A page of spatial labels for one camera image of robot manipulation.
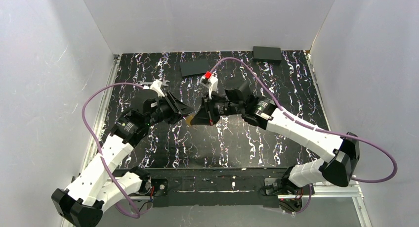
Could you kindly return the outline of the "small brass padlock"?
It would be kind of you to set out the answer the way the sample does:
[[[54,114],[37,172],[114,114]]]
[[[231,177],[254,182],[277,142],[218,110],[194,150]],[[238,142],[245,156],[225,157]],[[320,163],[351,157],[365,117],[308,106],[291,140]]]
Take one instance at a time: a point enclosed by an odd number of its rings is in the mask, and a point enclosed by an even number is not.
[[[185,118],[184,118],[185,123],[186,123],[188,126],[191,126],[191,121],[192,121],[192,119],[193,119],[193,116],[192,116],[192,115],[189,115],[189,116],[187,116],[187,117],[185,117]]]

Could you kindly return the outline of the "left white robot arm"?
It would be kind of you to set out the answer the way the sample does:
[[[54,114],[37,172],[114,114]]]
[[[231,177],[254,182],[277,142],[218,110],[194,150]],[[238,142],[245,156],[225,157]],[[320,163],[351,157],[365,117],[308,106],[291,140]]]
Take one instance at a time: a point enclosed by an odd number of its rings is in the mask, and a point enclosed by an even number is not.
[[[95,227],[103,213],[133,193],[153,196],[148,172],[132,168],[121,178],[113,171],[160,122],[175,124],[194,109],[172,93],[142,90],[139,100],[119,117],[103,145],[80,175],[65,189],[56,189],[52,202],[58,214],[77,227]]]

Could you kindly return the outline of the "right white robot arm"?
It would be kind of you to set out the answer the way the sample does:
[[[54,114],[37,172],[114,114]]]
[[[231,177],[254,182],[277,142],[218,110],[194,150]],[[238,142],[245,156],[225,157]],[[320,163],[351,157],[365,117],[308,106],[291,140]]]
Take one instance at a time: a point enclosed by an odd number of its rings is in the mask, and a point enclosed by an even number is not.
[[[349,185],[360,158],[357,140],[317,131],[305,120],[285,115],[284,109],[272,100],[255,96],[247,81],[230,79],[224,90],[226,95],[220,96],[209,89],[189,124],[213,126],[222,116],[241,115],[246,123],[283,135],[319,156],[310,163],[289,167],[271,188],[292,191],[315,182],[330,182],[340,187]]]

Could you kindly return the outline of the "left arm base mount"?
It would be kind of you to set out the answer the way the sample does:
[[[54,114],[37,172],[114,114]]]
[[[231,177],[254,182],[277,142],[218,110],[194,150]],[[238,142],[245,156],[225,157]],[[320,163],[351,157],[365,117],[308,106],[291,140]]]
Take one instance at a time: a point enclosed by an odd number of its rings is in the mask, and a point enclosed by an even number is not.
[[[150,179],[140,191],[132,193],[130,197],[135,202],[136,209],[141,214],[145,214],[153,207],[153,204],[157,203],[157,197],[166,197],[167,195],[167,179]]]

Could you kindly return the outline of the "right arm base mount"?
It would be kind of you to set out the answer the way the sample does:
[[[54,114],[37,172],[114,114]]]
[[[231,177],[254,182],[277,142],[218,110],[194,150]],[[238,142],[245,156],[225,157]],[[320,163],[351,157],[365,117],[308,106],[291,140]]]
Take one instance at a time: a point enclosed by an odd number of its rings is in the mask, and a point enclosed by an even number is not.
[[[315,194],[313,184],[295,189],[283,186],[281,179],[276,178],[265,178],[259,192],[264,197],[276,197],[282,214],[289,214],[292,217],[305,211]]]

